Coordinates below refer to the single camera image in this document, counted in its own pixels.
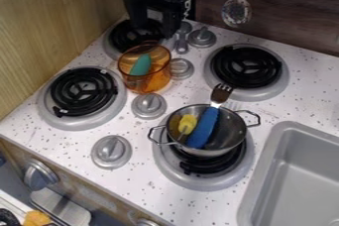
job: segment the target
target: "silver knob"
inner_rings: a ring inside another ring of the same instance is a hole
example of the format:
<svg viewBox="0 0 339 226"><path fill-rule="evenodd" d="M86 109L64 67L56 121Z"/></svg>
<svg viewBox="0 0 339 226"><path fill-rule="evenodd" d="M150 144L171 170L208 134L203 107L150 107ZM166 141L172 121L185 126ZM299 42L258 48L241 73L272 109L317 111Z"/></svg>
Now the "silver knob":
<svg viewBox="0 0 339 226"><path fill-rule="evenodd" d="M130 160L132 147L121 136L106 136L93 146L90 155L98 167L113 170L123 166Z"/></svg>
<svg viewBox="0 0 339 226"><path fill-rule="evenodd" d="M160 226L158 223L141 218L137 221L137 226Z"/></svg>
<svg viewBox="0 0 339 226"><path fill-rule="evenodd" d="M190 45L196 48L209 48L216 43L216 36L203 26L200 30L193 31L188 36Z"/></svg>
<svg viewBox="0 0 339 226"><path fill-rule="evenodd" d="M170 74L174 80L190 78L194 73L193 64L185 58L173 58L170 61Z"/></svg>
<svg viewBox="0 0 339 226"><path fill-rule="evenodd" d="M41 190L57 182L57 175L49 167L38 160L30 160L24 177L24 183L30 190Z"/></svg>
<svg viewBox="0 0 339 226"><path fill-rule="evenodd" d="M133 113L141 119L156 119L168 108L165 99L155 93L139 95L132 102Z"/></svg>

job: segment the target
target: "sink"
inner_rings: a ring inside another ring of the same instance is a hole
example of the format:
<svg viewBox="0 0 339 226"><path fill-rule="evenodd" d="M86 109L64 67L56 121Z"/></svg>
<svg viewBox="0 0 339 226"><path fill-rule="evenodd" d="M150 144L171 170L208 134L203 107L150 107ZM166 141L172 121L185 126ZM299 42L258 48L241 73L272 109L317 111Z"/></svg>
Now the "sink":
<svg viewBox="0 0 339 226"><path fill-rule="evenodd" d="M281 122L238 210L239 226L339 226L339 138Z"/></svg>

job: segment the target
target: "orange bowl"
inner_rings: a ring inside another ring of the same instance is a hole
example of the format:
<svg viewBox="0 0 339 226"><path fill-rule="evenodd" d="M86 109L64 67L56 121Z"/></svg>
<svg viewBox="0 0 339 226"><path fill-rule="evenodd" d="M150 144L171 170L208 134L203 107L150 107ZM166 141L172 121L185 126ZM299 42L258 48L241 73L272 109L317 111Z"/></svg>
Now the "orange bowl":
<svg viewBox="0 0 339 226"><path fill-rule="evenodd" d="M149 55L151 67L146 75L131 75L132 67L141 55ZM118 69L125 85L135 93L145 94L162 89L170 82L170 51L153 43L144 43L123 53Z"/></svg>

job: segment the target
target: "speckled countertop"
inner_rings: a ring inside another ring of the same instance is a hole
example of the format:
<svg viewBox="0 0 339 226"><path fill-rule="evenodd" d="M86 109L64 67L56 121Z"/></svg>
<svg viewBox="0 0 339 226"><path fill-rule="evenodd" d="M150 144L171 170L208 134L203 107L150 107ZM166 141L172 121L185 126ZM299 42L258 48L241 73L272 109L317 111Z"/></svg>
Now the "speckled countertop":
<svg viewBox="0 0 339 226"><path fill-rule="evenodd" d="M217 34L217 44L210 49L191 49L185 57L195 66L190 79L172 82L162 95L168 100L167 113L187 104L207 103L211 89L202 69L214 50L234 43L251 43L268 48L286 62L290 80L280 95L262 102L240 102L241 108L262 116L262 126L251 129L256 145L255 163L271 128L281 121L297 121L332 135L339 134L339 58L287 46L243 34L210 27ZM108 66L100 37L68 66ZM66 132L52 128L38 114L37 93L0 123L0 135L40 157L66 168L69 172L101 186L136 207L148 210L173 225L232 225L252 171L234 186L215 192L192 191L169 181L155 165L152 144L147 139L150 127L161 119L135 118L129 92L120 114L108 123L88 131ZM121 135L133 146L133 156L120 169L99 169L90 158L95 142L107 135Z"/></svg>

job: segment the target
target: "wooden backsplash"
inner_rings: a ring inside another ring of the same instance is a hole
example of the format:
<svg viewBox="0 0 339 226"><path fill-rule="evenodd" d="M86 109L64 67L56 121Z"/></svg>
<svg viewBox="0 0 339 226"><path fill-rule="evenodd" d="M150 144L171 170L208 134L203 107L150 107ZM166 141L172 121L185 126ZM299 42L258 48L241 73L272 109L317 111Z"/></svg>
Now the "wooden backsplash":
<svg viewBox="0 0 339 226"><path fill-rule="evenodd" d="M0 0L0 119L124 12L121 0Z"/></svg>
<svg viewBox="0 0 339 226"><path fill-rule="evenodd" d="M225 1L196 0L196 19L226 28L221 19ZM237 31L339 56L339 0L248 1L252 20Z"/></svg>

